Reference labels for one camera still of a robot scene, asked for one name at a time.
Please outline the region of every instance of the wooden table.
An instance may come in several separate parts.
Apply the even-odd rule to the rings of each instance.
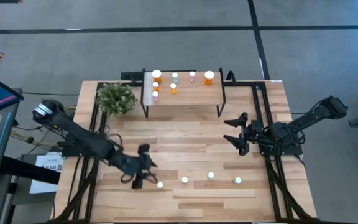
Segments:
[[[154,91],[154,78],[152,72],[145,72],[143,95],[140,103],[144,108],[146,118],[149,115],[149,106],[190,106],[190,105],[214,105],[218,108],[220,116],[226,102],[224,88],[222,86],[223,75],[221,72],[214,72],[211,85],[204,84],[205,72],[195,72],[195,81],[190,82],[189,72],[177,72],[178,83],[176,93],[171,94],[171,83],[173,72],[162,72],[159,85],[158,102],[154,102],[152,93]]]
[[[98,81],[83,82],[74,121],[88,129]],[[282,82],[266,81],[274,121],[291,121],[290,109]],[[223,134],[236,136],[239,129],[223,123],[247,112],[256,119],[250,87],[225,87],[226,109],[220,118],[210,106],[153,106],[144,117],[138,102],[134,111],[109,118],[108,134],[119,133],[128,154],[136,154],[142,143],[151,145],[150,155],[158,165],[153,169],[164,183],[163,189],[144,182],[142,190],[132,190],[131,183],[120,183],[121,172],[99,165],[92,209],[92,222],[246,222],[274,221],[272,199],[264,158],[257,145],[239,156]],[[140,97],[140,87],[133,88]],[[283,168],[289,191],[307,213],[316,216],[305,169],[293,156],[283,156]],[[60,214],[67,204],[77,158],[65,160],[55,204]],[[76,176],[78,186],[81,166]],[[209,180],[207,173],[215,178]],[[187,184],[181,178],[189,178]],[[241,184],[234,184],[241,177]],[[282,195],[278,190],[282,217]],[[80,217],[85,214],[87,194],[83,197]]]

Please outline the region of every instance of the potted plant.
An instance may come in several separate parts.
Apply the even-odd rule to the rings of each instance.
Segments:
[[[122,83],[105,83],[98,90],[98,102],[108,115],[119,116],[134,109],[137,99],[131,88]]]

